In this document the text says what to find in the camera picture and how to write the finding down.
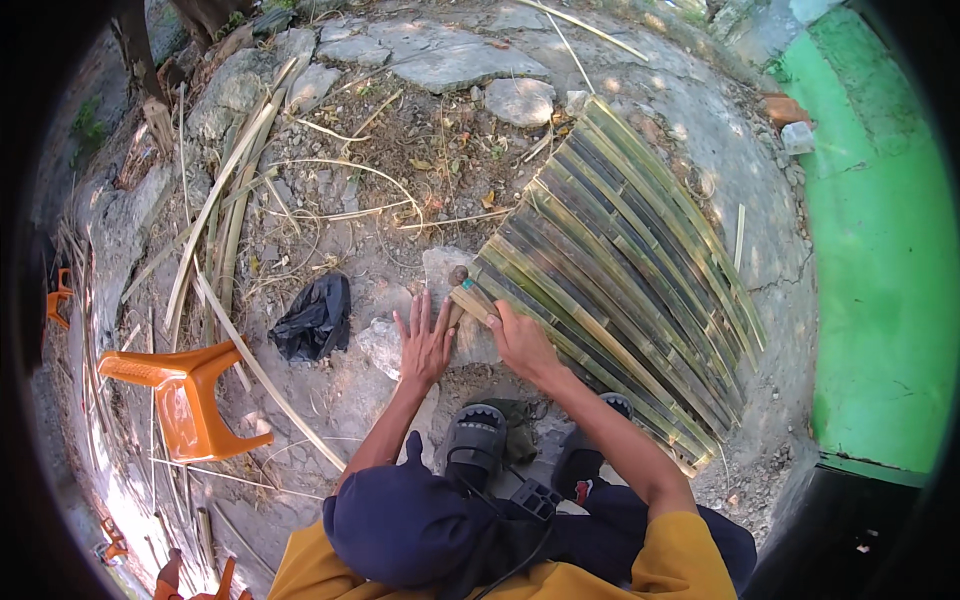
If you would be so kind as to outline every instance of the foot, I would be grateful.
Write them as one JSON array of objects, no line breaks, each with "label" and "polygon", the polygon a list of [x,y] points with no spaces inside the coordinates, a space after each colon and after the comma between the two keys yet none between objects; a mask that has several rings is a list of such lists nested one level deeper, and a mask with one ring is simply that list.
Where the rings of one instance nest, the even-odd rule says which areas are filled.
[{"label": "foot", "polygon": [[[634,406],[624,395],[607,392],[600,397],[627,419],[633,417]],[[553,489],[567,500],[583,504],[592,480],[600,475],[604,456],[580,425],[566,436],[562,446],[564,451],[553,470]]]},{"label": "foot", "polygon": [[[470,404],[460,409],[446,431],[441,455],[444,477],[466,496],[483,493],[500,471],[507,445],[507,420],[488,404]],[[454,449],[458,447],[471,449]]]}]

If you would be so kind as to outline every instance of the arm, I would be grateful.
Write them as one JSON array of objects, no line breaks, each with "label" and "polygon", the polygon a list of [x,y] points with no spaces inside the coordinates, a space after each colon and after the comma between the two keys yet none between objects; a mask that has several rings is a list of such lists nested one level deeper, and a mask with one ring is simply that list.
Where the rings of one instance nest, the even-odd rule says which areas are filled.
[{"label": "arm", "polygon": [[504,300],[487,325],[503,362],[552,397],[600,448],[631,490],[650,507],[648,522],[674,511],[697,514],[686,477],[657,444],[600,399],[557,359],[543,327]]},{"label": "arm", "polygon": [[428,291],[424,291],[422,296],[416,296],[410,305],[410,333],[407,333],[403,326],[400,314],[394,311],[394,321],[403,344],[400,381],[396,384],[387,410],[376,420],[373,429],[347,464],[347,469],[340,476],[340,481],[333,491],[334,494],[354,472],[396,462],[407,429],[417,415],[420,404],[450,364],[450,345],[455,332],[448,328],[450,304],[449,297],[444,299],[437,317],[437,326],[433,331],[430,330]]}]

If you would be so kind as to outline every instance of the yellow shirt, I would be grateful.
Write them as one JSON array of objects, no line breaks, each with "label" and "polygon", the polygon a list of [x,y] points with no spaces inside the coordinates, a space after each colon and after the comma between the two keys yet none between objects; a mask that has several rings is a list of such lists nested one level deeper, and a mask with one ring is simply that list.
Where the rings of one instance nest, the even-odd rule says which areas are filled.
[{"label": "yellow shirt", "polygon": [[[727,566],[698,515],[667,513],[647,526],[631,569],[630,590],[620,589],[567,563],[541,563],[500,584],[489,600],[736,599]],[[477,588],[471,594],[479,593]],[[396,591],[368,582],[333,552],[322,520],[295,531],[287,542],[268,600],[426,600],[430,591]]]}]

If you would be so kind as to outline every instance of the red logo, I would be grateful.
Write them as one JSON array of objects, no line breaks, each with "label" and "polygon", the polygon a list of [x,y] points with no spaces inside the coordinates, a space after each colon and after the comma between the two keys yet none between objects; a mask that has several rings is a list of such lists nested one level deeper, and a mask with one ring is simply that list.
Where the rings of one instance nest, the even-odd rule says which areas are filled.
[{"label": "red logo", "polygon": [[577,482],[577,499],[574,502],[577,503],[577,506],[583,506],[584,502],[587,501],[587,496],[590,495],[590,491],[593,490],[593,480],[588,479],[587,481],[578,481]]}]

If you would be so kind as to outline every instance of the orange plastic stool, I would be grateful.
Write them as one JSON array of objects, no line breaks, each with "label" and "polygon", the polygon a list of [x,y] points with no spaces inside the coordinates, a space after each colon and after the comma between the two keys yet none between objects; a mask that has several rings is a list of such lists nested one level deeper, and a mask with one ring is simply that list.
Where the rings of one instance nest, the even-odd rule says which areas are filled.
[{"label": "orange plastic stool", "polygon": [[[236,561],[232,556],[227,559],[227,564],[224,566],[224,575],[220,578],[220,588],[217,589],[217,595],[213,596],[213,600],[230,600],[230,585],[233,583],[233,566],[235,564]],[[253,595],[250,591],[244,589],[237,600],[252,600],[252,598]]]},{"label": "orange plastic stool", "polygon": [[176,354],[104,352],[101,375],[156,388],[156,414],[170,458],[177,463],[219,461],[274,440],[273,433],[238,438],[227,428],[213,386],[240,360],[233,342]]},{"label": "orange plastic stool", "polygon": [[53,319],[63,325],[64,328],[69,329],[70,323],[57,312],[57,302],[59,302],[60,299],[66,300],[73,296],[73,290],[63,285],[63,275],[66,273],[70,273],[70,270],[60,269],[57,273],[57,291],[47,294],[47,319]]}]

